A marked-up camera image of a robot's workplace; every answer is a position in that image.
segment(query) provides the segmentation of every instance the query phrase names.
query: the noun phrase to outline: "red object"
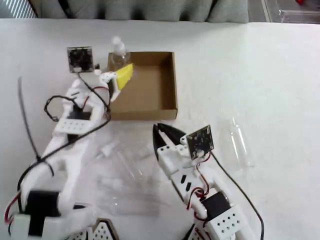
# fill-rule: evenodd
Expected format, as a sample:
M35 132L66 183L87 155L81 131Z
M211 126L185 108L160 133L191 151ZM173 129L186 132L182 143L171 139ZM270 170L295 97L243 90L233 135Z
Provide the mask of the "red object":
M9 205L6 207L5 212L4 212L4 223L6 224L10 224L12 223L12 221L14 220L13 216L9 217L9 211L11 206L18 200L18 198L20 197L20 191L17 193L17 195L14 197L14 199L9 203Z

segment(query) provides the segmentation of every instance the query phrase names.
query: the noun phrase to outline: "gray curtain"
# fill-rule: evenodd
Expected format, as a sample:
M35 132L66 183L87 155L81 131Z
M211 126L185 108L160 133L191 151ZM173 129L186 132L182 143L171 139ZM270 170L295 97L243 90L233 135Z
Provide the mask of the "gray curtain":
M33 0L39 18L247 23L248 0Z

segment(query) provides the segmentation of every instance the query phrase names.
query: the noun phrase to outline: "cardboard box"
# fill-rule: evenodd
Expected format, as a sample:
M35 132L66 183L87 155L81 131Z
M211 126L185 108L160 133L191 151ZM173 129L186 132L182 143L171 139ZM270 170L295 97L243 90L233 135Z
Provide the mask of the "cardboard box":
M108 69L113 70L109 54ZM132 79L111 104L112 120L173 120L177 88L173 52L131 52Z

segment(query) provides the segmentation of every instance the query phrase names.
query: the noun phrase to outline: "cable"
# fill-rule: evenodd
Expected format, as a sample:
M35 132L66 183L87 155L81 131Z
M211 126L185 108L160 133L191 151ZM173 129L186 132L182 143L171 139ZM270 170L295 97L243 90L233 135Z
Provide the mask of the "cable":
M17 201L17 199L20 197L21 192L19 191L17 193L17 195L11 200L11 202L8 204L8 206L5 208L5 212L4 212L4 223L5 224L10 224L12 223L12 221L14 220L14 215L12 214L9 217L9 212L10 212L10 208L12 207L12 205Z
M190 194L190 198L189 198L189 201L188 201L188 204L187 204L187 206L186 206L186 209L187 209L187 210L190 209L191 197L192 197L192 195L196 192L196 190L200 190L200 191L201 191L200 193L199 193L199 192L196 192L196 193L195 193L198 198L203 198L203 197L205 197L206 195L208 195L208 193L209 193L209 189L210 189L209 184L208 184L207 180L205 179L205 177L202 175L202 173L199 171L198 167L200 166L201 163L205 163L206 161L208 161L208 160L210 159L210 156L211 156L211 155L209 154L208 157L207 157L204 161L201 161L201 162L197 163L197 165L195 166L196 170L199 172L201 178L203 179L203 181L204 181L204 183L205 183L205 185L206 185L206 191L205 191L202 187L199 187L199 186L197 186L197 187L195 187L194 189L192 189L191 194Z
M260 236L260 240L264 239L265 236L265 223L264 220L262 219L260 213L258 212L258 210L256 209L256 207L254 206L254 204L251 202L250 198L247 196L247 194L245 193L245 191L239 186L239 184L230 176L230 174L224 169L224 167L220 164L220 162L218 161L218 159L216 158L216 156L214 155L214 153L211 151L210 152L212 157L214 158L214 160L216 161L216 163L218 164L218 166L222 169L222 171L225 173L225 175L227 175L227 177L237 186L237 188L240 190L240 192L243 194L243 196L246 198L246 200L249 202L249 204L251 205L252 209L254 210L255 214L257 215L257 217L259 218L260 222L261 222L261 236Z
M34 168L36 167L37 165L43 163L46 161L47 158L51 157L52 155L56 154L57 152L59 152L60 150L74 144L76 141L82 139L82 138L85 138L86 136L94 133L95 131L103 128L105 125L107 125L110 120L111 120L111 111L110 111L110 108L109 108L109 105L104 101L104 99L92 88L90 87L86 81L80 76L80 73L77 74L78 77L80 78L81 81L83 81L83 83L87 86L87 88L93 92L102 102L103 102L103 105L106 107L107 109L107 119L105 122L103 122L102 124L96 126L95 128L91 129L90 131L84 133L83 135L80 135L78 136L77 138L67 142L66 144L58 147L57 149L51 151L50 153L48 153L47 155L43 156L42 158L40 158L38 161L34 162L33 164L31 164L23 173L22 175L20 176L19 180L18 180L18 184L17 184L17 190L20 191L21 189L21 183L22 181L24 180L25 176ZM21 203L21 197L18 197L18 207L19 207L19 212L21 213L22 212L22 203Z
M9 223L9 226L8 226L8 234L9 236L11 237L11 225L12 225L13 221Z
M199 235L199 237L202 239L202 240L205 240L204 236L201 234L201 232L199 231L199 229L196 227L195 228L195 232Z
M26 108L25 108L25 104L24 104L24 97L22 94L22 78L21 78L21 76L18 78L18 100L19 100L20 111L21 111L22 119L23 119L23 123L24 123L24 128L26 130L26 134L28 136L29 142L30 142L31 147L33 149L33 152L35 154L35 158L38 161L40 159L40 155L38 153L38 150L36 148L35 142L31 136L31 132L29 129L29 123L28 123L28 119L27 119L27 115L26 115Z
M110 94L109 88L107 88L107 87L105 87L105 86L95 86L93 89L94 89L94 90L96 90L96 89L106 89L106 90L109 92L109 94ZM87 96L87 97L85 98L85 100L84 100L84 102L83 102L82 109L85 108L89 97L90 97L90 96Z
M75 99L74 98L70 98L70 97L67 97L67 96L62 96L62 95L53 95L52 97L50 97L45 105L44 105L44 112L49 116L49 118L54 121L54 122L59 122L59 118L57 116L52 116L49 111L48 111L48 106L49 104L51 103L51 101L53 99L65 99L65 100L68 100L70 102L72 102L77 108L78 110L80 110L81 108L79 107L79 105L76 103Z

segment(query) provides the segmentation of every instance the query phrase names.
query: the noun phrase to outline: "clear plastic container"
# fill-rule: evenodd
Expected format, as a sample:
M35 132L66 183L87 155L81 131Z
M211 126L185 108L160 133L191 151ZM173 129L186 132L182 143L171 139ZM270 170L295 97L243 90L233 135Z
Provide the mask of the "clear plastic container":
M122 42L121 38L118 36L115 36L112 39L112 45L113 45L113 53L111 55L111 62L113 65L113 70L119 70L126 65L128 65L130 60L130 52L127 51L124 43Z

